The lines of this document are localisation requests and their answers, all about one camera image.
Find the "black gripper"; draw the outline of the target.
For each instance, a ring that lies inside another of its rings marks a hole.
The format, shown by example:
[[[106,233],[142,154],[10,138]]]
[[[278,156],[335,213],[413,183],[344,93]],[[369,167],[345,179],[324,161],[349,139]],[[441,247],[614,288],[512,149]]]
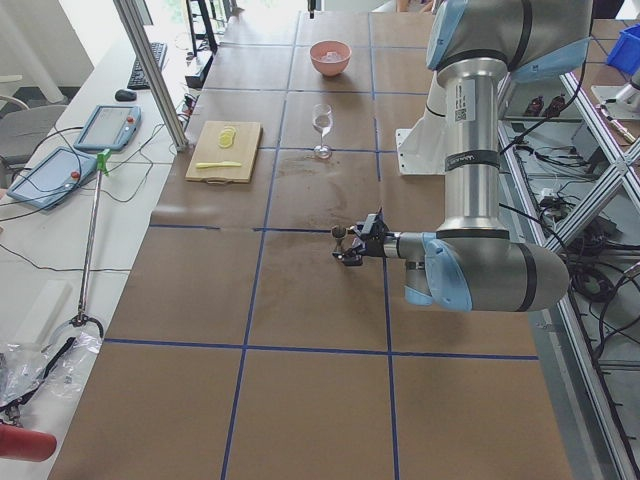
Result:
[[[372,231],[362,232],[363,223],[356,223],[349,226],[346,231],[349,235],[354,235],[361,241],[359,253],[354,249],[344,251],[334,250],[332,256],[346,267],[356,267],[363,264],[362,256],[379,258],[399,258],[399,238],[398,232],[392,231]]]

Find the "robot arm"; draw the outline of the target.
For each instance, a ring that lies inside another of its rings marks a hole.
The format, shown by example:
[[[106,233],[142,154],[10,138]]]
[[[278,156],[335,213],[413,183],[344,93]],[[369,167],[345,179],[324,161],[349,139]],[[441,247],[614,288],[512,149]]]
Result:
[[[586,58],[588,1],[447,1],[436,13],[426,63],[444,94],[445,219],[435,232],[393,232],[379,214],[351,228],[334,257],[405,263],[405,298],[457,311],[539,311],[565,294],[559,256],[517,243],[499,219],[498,86],[576,69]]]

